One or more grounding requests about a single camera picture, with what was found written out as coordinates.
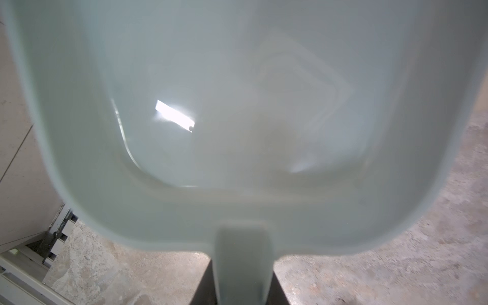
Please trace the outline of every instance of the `plastic container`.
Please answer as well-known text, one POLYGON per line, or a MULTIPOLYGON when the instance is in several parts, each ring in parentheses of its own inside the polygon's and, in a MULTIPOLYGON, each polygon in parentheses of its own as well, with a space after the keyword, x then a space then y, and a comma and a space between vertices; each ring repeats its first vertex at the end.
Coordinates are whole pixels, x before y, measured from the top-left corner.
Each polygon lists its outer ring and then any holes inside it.
POLYGON ((488 52, 485 0, 2 4, 62 198, 119 243, 207 253, 221 304, 417 220, 488 52))

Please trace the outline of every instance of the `grout line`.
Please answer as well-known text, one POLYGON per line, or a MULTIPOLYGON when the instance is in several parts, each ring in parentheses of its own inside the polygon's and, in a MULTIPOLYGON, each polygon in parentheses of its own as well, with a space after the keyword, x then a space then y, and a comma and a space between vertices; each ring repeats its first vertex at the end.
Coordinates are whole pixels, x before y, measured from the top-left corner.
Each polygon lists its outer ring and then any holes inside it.
POLYGON ((14 241, 9 241, 9 242, 4 243, 4 244, 13 243, 13 242, 19 241, 19 240, 24 239, 24 238, 29 238, 29 237, 34 236, 34 235, 39 235, 39 234, 42 234, 42 233, 44 233, 44 232, 45 232, 45 231, 42 231, 42 232, 39 232, 39 233, 36 233, 36 234, 32 234, 32 235, 29 235, 29 236, 21 237, 21 238, 19 238, 19 239, 16 239, 16 240, 14 240, 14 241))
POLYGON ((22 147, 22 144, 24 144, 24 141, 25 139, 27 138, 27 136, 29 135, 31 129, 32 129, 32 126, 34 126, 34 124, 31 125, 31 127, 29 128, 29 131, 25 134, 25 137, 24 139, 22 140, 22 143, 20 143, 19 147, 17 148, 17 151, 15 152, 14 156, 12 157, 12 160, 10 160, 10 163, 8 164, 7 168, 5 169, 5 171, 3 172, 3 175, 2 177, 0 178, 0 183, 1 181, 3 180, 3 177, 5 177, 5 174, 7 173, 7 170, 10 168, 10 166, 12 165, 12 162, 14 161, 15 159, 15 156, 17 155, 17 153, 19 152, 20 148, 22 147))

